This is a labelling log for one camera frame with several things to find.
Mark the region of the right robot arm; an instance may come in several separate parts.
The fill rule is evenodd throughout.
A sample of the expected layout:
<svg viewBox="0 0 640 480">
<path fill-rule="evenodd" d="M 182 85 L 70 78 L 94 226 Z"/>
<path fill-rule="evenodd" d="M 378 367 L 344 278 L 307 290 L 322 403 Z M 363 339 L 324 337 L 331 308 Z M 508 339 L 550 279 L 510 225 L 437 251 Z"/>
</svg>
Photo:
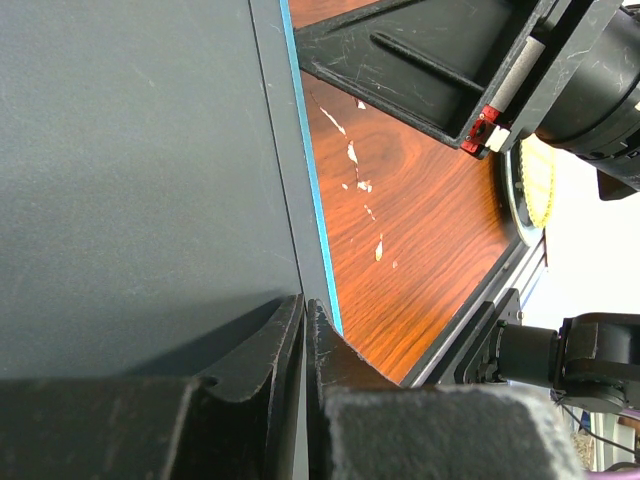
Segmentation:
<svg viewBox="0 0 640 480">
<path fill-rule="evenodd" d="M 496 154 L 521 240 L 541 225 L 525 143 L 596 169 L 599 196 L 639 190 L 639 8 L 620 1 L 378 1 L 300 28 L 300 67 L 440 143 Z M 448 336 L 421 383 L 517 381 L 561 405 L 639 403 L 639 320 L 595 313 L 520 326 L 514 293 Z"/>
</svg>

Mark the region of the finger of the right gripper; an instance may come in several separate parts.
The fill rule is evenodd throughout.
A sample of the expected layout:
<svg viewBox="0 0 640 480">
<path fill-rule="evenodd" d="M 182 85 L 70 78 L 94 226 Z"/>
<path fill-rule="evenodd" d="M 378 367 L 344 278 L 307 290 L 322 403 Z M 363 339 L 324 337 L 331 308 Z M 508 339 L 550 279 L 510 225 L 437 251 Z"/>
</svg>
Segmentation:
<svg viewBox="0 0 640 480">
<path fill-rule="evenodd" d="M 295 42 L 305 72 L 458 148 L 539 17 L 537 1 L 378 1 Z"/>
</svg>

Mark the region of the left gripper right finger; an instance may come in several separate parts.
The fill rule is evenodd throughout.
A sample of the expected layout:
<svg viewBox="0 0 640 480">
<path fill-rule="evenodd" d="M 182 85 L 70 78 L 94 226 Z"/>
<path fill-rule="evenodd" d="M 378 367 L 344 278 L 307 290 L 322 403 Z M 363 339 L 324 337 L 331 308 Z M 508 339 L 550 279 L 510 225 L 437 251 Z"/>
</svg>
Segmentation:
<svg viewBox="0 0 640 480">
<path fill-rule="evenodd" d="M 312 479 L 582 479 L 549 400 L 511 386 L 401 388 L 308 304 Z"/>
</svg>

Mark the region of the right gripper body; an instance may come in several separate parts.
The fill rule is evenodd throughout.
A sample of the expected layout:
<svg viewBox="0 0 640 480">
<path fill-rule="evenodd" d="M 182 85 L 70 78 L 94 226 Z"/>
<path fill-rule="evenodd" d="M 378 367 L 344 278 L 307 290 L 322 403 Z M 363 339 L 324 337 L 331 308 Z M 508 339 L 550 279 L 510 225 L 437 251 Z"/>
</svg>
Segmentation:
<svg viewBox="0 0 640 480">
<path fill-rule="evenodd" d="M 462 148 L 531 134 L 591 165 L 639 162 L 639 4 L 555 1 Z"/>
</svg>

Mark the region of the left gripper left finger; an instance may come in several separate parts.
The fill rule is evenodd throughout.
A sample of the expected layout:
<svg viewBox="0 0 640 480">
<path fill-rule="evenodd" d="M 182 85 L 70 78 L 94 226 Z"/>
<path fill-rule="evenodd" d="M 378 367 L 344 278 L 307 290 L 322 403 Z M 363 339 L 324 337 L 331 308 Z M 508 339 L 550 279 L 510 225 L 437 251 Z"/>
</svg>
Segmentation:
<svg viewBox="0 0 640 480">
<path fill-rule="evenodd" d="M 1 384 L 5 479 L 288 479 L 305 300 L 195 376 Z"/>
</svg>

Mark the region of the black network switch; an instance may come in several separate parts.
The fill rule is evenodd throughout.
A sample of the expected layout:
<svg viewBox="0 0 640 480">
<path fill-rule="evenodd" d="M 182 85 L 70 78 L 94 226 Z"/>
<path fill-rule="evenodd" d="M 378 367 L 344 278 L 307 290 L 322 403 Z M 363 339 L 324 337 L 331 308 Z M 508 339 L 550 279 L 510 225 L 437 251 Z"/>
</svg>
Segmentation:
<svg viewBox="0 0 640 480">
<path fill-rule="evenodd" d="M 195 376 L 293 295 L 305 337 L 336 293 L 288 4 L 3 2 L 1 384 Z"/>
</svg>

